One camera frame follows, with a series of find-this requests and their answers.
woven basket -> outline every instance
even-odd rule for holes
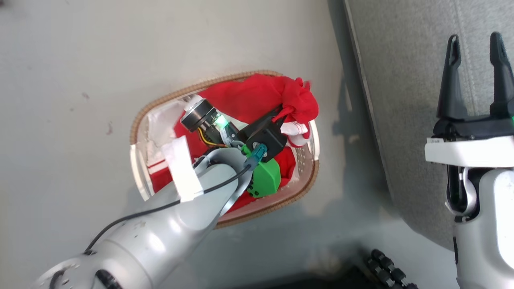
[[[146,116],[148,113],[160,105],[187,97],[193,93],[202,91],[213,84],[225,81],[242,81],[254,74],[281,76],[280,73],[275,71],[257,70],[215,78],[196,85],[188,86],[158,98],[147,104],[138,113],[134,123],[132,124],[130,133],[130,159],[134,180],[136,181],[139,192],[145,201],[154,194],[150,180],[150,174],[146,167],[145,161],[145,143],[148,141],[148,118],[146,118]],[[280,188],[276,194],[259,198],[243,208],[240,208],[234,212],[226,213],[218,221],[217,228],[235,225],[237,223],[245,222],[278,210],[299,200],[310,190],[316,180],[316,177],[318,176],[318,157],[320,146],[318,130],[314,121],[309,123],[309,129],[311,132],[310,141],[303,147],[295,149],[299,180],[290,182],[287,186]]]

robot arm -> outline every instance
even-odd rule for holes
[[[448,41],[434,136],[426,161],[445,164],[446,206],[455,215],[454,250],[462,289],[514,288],[514,77],[499,33],[491,35],[494,103],[469,117],[458,79],[458,38]]]
[[[196,167],[203,188],[244,173],[183,203],[177,201],[174,184],[168,184],[145,203],[144,210],[177,205],[126,221],[91,250],[50,269],[32,288],[157,288],[245,191],[252,175],[251,170],[245,171],[246,160],[236,148],[212,151]]]

red cloth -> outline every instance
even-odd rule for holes
[[[318,103],[309,90],[310,83],[304,83],[301,78],[293,80],[289,77],[256,74],[243,82],[230,81],[215,84],[199,94],[220,112],[245,123],[255,122],[281,104],[282,110],[274,121],[286,116],[285,122],[297,121],[307,125],[319,113]],[[192,162],[208,150],[196,132],[189,133],[179,122],[174,129],[177,137],[186,136]],[[307,132],[303,136],[308,138],[309,135],[310,132]],[[279,163],[282,178],[279,187],[283,187],[292,177],[296,165],[295,157],[291,148],[286,147],[275,157],[275,160]],[[167,185],[171,181],[170,177],[167,168],[152,174],[150,178],[154,191],[158,192]],[[230,211],[253,201],[255,199],[245,192]]]
[[[307,125],[319,113],[310,83],[304,83],[301,78],[255,74],[243,82],[215,84],[199,94],[224,114],[245,123],[258,120],[280,104],[282,110],[273,121],[286,116],[285,122]]]

